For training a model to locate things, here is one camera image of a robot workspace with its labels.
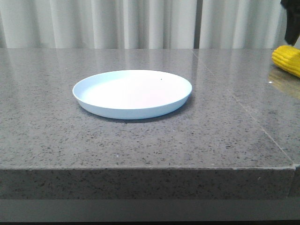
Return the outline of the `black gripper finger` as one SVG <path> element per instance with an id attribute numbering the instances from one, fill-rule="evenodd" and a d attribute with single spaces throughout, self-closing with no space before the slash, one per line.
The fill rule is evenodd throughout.
<path id="1" fill-rule="evenodd" d="M 285 41 L 294 46 L 300 36 L 300 1 L 281 0 L 280 4 L 286 10 Z"/>

